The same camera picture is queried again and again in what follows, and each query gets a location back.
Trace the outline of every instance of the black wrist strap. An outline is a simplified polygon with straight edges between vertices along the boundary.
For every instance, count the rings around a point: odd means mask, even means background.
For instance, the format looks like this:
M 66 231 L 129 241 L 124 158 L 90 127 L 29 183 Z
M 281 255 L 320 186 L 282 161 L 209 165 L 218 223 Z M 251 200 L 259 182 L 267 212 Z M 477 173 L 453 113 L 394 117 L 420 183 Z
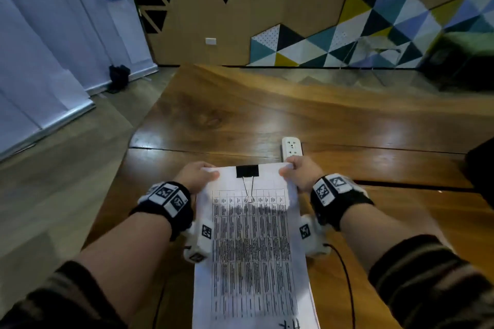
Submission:
M 341 218 L 349 207 L 374 205 L 364 189 L 338 173 L 321 177 L 312 188 L 310 200 L 319 224 L 329 224 L 336 231 L 340 231 Z
M 189 190 L 178 182 L 153 185 L 137 203 L 129 215 L 144 212 L 164 216 L 171 225 L 171 241 L 190 228 L 194 220 Z

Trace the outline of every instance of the sleeve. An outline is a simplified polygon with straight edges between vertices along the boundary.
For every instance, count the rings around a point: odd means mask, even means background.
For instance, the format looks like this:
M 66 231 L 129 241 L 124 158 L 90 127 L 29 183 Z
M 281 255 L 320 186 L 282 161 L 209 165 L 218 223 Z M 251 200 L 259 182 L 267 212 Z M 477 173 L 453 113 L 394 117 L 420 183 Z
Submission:
M 494 327 L 492 284 L 435 236 L 394 246 L 368 279 L 406 329 Z
M 63 264 L 0 320 L 0 329 L 25 326 L 127 327 L 90 272 L 75 261 Z

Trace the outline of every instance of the wooden table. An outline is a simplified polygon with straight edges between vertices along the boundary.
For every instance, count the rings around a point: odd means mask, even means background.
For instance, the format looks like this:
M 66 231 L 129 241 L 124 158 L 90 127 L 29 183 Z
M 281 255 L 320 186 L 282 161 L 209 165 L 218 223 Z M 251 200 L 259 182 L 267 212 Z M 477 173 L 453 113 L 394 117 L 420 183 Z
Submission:
M 366 184 L 377 206 L 401 220 L 427 208 L 460 256 L 494 279 L 494 213 L 461 172 L 463 154 L 494 135 L 488 100 L 416 99 L 303 86 L 237 69 L 183 66 L 130 141 L 86 244 L 123 221 L 153 183 L 186 163 L 217 166 L 280 161 L 283 136 L 327 172 Z M 310 211 L 300 197 L 302 211 Z M 339 233 L 329 234 L 350 273 L 357 326 L 399 327 Z M 134 325 L 150 327 L 164 283 L 160 322 L 190 328 L 193 265 L 177 241 L 165 255 Z M 351 325 L 336 255 L 307 261 L 322 328 Z

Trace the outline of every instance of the black cable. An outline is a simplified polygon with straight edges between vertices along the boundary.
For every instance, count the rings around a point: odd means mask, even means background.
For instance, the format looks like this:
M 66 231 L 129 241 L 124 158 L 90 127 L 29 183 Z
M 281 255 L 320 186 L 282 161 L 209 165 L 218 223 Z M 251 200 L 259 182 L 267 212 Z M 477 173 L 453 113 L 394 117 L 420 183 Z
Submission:
M 348 291 L 350 293 L 350 304 L 352 306 L 352 329 L 355 329 L 355 306 L 353 305 L 352 285 L 350 285 L 350 277 L 348 276 L 348 271 L 346 270 L 345 262 L 343 261 L 343 258 L 341 257 L 338 250 L 333 245 L 330 245 L 329 243 L 324 243 L 323 246 L 331 247 L 334 250 L 334 252 L 337 253 L 341 261 L 341 265 L 343 266 L 343 271 L 345 272 L 345 276 L 346 276 L 346 282 L 348 283 Z
M 161 301 L 163 300 L 163 295 L 164 295 L 164 286 L 166 285 L 166 283 L 163 284 L 163 287 L 161 288 L 161 294 L 160 294 L 160 298 L 158 299 L 157 301 L 157 307 L 156 307 L 156 312 L 155 312 L 155 316 L 154 316 L 154 319 L 153 319 L 153 329 L 156 329 L 156 324 L 157 324 L 157 315 L 158 313 L 160 313 L 160 307 L 161 307 Z

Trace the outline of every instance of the electrical outlet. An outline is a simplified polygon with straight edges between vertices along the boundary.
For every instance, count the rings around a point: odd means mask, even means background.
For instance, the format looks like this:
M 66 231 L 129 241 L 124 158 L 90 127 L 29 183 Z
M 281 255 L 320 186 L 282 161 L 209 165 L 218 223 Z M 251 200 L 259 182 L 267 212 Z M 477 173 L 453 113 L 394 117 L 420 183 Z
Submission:
M 286 136 L 281 140 L 281 156 L 283 161 L 293 155 L 303 155 L 302 143 L 300 142 L 300 139 L 294 136 Z

